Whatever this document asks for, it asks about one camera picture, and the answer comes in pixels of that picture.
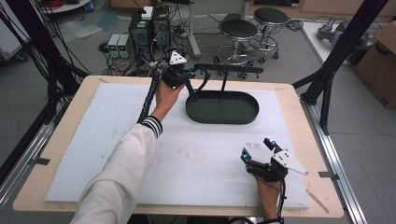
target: stool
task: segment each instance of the stool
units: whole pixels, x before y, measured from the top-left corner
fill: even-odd
[[[255,25],[243,20],[229,20],[221,24],[221,33],[233,40],[233,45],[226,45],[219,48],[217,55],[214,57],[214,62],[231,65],[243,65],[247,63],[253,66],[253,61],[250,60],[248,52],[239,48],[239,43],[249,41],[257,34]]]
[[[262,26],[261,32],[257,34],[250,46],[264,51],[264,56],[259,59],[259,63],[264,63],[267,51],[274,50],[274,59],[279,57],[279,46],[276,40],[271,37],[274,29],[283,26],[288,21],[288,16],[275,8],[262,7],[254,11],[254,20]]]

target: person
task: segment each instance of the person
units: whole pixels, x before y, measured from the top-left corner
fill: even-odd
[[[127,223],[136,207],[140,183],[153,157],[162,121],[177,101],[184,85],[172,89],[160,82],[156,106],[141,124],[134,125],[117,143],[104,169],[83,190],[71,221],[78,223]],[[258,180],[261,207],[266,219],[276,216],[276,190]]]

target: hand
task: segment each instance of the hand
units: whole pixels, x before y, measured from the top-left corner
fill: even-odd
[[[265,182],[256,176],[260,207],[264,220],[277,219],[276,202],[280,192],[280,182]]]
[[[177,101],[178,95],[180,94],[180,91],[183,90],[184,86],[185,85],[181,85],[176,89],[172,89],[161,81],[160,84],[158,84],[157,91],[155,92],[157,105],[151,113],[151,116],[154,116],[159,121],[163,121],[166,114]]]

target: black stool seat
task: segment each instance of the black stool seat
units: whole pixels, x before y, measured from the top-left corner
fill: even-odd
[[[271,7],[256,9],[254,18],[259,23],[283,23],[288,20],[288,16],[284,12]]]
[[[257,34],[256,26],[243,20],[225,21],[221,24],[221,31],[236,38],[251,38]]]

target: white jacket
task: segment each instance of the white jacket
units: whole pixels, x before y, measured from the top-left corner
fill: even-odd
[[[104,169],[86,186],[71,223],[127,223],[149,167],[161,123],[147,117],[117,143]]]

